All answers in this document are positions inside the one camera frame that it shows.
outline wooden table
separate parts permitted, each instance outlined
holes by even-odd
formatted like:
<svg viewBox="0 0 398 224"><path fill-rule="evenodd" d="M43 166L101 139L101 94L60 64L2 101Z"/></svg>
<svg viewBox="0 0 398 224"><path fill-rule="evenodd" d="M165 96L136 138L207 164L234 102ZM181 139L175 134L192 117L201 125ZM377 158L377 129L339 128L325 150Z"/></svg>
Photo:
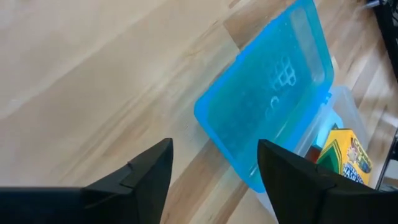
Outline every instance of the wooden table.
<svg viewBox="0 0 398 224"><path fill-rule="evenodd" d="M193 104L280 0L4 1L0 180L86 185L165 137L162 223L273 223L193 116ZM335 67L368 129L372 184L398 127L397 83L372 11L317 0Z"/></svg>

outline blue plastic lid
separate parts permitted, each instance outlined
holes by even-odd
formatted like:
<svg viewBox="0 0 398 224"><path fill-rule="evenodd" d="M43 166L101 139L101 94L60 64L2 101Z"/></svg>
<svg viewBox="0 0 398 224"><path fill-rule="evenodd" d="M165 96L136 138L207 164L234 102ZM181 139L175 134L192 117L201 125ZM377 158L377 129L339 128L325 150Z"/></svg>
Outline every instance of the blue plastic lid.
<svg viewBox="0 0 398 224"><path fill-rule="evenodd" d="M238 175L264 192L259 139L293 151L325 100L333 67L311 0L287 8L195 104L195 116Z"/></svg>

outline storage box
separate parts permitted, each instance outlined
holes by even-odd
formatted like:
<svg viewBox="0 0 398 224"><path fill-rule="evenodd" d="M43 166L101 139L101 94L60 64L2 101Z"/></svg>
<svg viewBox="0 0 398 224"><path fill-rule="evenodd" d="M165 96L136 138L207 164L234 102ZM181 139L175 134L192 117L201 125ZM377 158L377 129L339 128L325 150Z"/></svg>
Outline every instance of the storage box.
<svg viewBox="0 0 398 224"><path fill-rule="evenodd" d="M326 99L326 104L320 105L318 113L315 115L311 125L304 132L299 144L294 150L294 153L302 157L307 154L308 149L313 144L313 140L316 138L319 130L322 129L327 117L332 112L336 113L341 118L344 128L349 128L355 132L363 149L366 150L368 148L369 138L350 90L345 86L336 86L331 89L330 97ZM276 220L274 209L272 208L267 193L257 193L257 198L262 205L274 215Z"/></svg>

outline yellow crayon box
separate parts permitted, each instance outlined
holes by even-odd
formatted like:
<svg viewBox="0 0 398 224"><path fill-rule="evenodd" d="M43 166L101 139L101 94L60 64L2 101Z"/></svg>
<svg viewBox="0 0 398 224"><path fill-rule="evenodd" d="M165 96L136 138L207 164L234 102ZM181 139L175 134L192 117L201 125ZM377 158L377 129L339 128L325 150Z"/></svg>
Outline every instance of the yellow crayon box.
<svg viewBox="0 0 398 224"><path fill-rule="evenodd" d="M353 181L369 184L372 162L351 129L330 131L317 164Z"/></svg>

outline plastic container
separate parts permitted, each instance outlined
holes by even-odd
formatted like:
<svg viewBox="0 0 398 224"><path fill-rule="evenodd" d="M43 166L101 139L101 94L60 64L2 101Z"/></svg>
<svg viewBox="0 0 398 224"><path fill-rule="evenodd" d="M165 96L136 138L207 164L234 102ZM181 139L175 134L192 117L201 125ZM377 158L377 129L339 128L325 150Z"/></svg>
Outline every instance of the plastic container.
<svg viewBox="0 0 398 224"><path fill-rule="evenodd" d="M355 132L356 137L360 141L362 147L366 150L369 145L369 137L364 124L359 116L351 92L345 86L333 87L330 91L330 97L326 99L326 104L320 105L317 115L314 117L310 126L304 132L294 153L304 157L308 152L313 140L319 133L319 130L327 125L327 118L332 113L336 113L343 122L342 128L350 128ZM266 192L257 194L257 198L270 214L276 220L274 209Z"/></svg>
<svg viewBox="0 0 398 224"><path fill-rule="evenodd" d="M288 7L195 104L195 116L245 183L264 192L257 143L294 151L328 96L333 67L311 0Z"/></svg>

